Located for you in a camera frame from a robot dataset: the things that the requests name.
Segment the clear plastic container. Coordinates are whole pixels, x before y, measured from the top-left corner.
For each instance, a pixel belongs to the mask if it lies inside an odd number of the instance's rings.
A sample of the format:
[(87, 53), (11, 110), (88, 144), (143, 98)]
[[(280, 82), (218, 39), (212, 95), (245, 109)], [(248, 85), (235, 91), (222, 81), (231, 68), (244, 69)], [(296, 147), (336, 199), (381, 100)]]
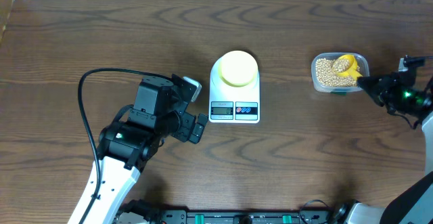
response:
[(313, 86), (324, 93), (352, 93), (361, 91), (353, 78), (341, 77), (332, 72), (332, 64), (342, 55), (348, 53), (322, 53), (314, 58), (311, 64)]

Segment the white digital kitchen scale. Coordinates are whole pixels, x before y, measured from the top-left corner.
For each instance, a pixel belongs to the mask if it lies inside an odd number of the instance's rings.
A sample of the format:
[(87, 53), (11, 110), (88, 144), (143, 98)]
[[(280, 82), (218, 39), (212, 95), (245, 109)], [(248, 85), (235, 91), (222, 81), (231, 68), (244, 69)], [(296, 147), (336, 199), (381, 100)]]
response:
[(213, 123), (256, 124), (260, 121), (260, 73), (245, 87), (226, 85), (218, 76), (219, 59), (210, 72), (208, 113)]

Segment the pale yellow bowl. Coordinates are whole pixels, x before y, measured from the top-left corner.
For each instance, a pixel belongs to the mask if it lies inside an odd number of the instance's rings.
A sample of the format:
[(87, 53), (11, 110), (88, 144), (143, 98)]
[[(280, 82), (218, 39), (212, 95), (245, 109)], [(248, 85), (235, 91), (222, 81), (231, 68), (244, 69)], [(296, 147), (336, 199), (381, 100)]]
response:
[(245, 87), (258, 77), (255, 58), (245, 51), (230, 51), (219, 59), (219, 78), (231, 87)]

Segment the pile of soybeans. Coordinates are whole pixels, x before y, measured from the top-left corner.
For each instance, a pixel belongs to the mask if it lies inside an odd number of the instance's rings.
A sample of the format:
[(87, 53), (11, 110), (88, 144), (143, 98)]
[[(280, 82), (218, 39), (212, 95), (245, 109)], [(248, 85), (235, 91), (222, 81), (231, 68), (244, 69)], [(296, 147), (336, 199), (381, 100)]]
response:
[(356, 87), (357, 82), (350, 77), (337, 76), (332, 71), (335, 60), (319, 58), (316, 61), (316, 76), (320, 84), (328, 87)]

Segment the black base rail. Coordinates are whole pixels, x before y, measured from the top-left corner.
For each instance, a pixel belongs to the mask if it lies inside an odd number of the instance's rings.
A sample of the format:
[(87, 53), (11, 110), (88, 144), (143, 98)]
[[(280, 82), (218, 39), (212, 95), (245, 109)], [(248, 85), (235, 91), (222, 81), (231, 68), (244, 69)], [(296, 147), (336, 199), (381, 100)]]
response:
[(326, 209), (289, 211), (189, 210), (181, 207), (156, 207), (142, 200), (125, 204), (113, 224), (299, 224), (328, 223), (332, 213)]

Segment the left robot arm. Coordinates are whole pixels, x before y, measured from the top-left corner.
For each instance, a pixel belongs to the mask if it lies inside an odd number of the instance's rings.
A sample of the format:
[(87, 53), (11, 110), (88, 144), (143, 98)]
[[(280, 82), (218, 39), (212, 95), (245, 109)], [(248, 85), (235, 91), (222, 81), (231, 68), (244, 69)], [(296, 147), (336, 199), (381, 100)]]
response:
[(184, 76), (145, 75), (134, 104), (122, 107), (99, 134), (96, 159), (70, 223), (112, 223), (147, 161), (168, 136), (197, 144), (208, 117), (186, 109), (202, 86)]

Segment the yellow measuring scoop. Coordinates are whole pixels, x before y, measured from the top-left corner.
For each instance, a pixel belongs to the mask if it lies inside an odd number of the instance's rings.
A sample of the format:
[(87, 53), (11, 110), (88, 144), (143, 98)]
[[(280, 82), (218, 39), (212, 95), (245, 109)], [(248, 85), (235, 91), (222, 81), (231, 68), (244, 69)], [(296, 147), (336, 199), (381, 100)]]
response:
[(332, 64), (332, 71), (340, 77), (350, 77), (357, 81), (363, 75), (357, 70), (358, 64), (354, 55), (344, 54)]

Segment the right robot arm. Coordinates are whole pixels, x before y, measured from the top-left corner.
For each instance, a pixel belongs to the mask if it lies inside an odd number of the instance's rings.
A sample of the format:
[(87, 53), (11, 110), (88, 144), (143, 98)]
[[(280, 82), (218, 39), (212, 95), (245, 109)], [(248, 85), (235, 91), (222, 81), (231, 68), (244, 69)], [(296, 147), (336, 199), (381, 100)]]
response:
[(392, 200), (379, 217), (380, 223), (432, 222), (432, 84), (424, 89), (415, 86), (403, 72), (368, 76), (358, 85), (391, 116), (407, 119), (412, 130), (420, 136), (406, 140), (406, 144), (422, 151), (423, 174), (411, 187)]

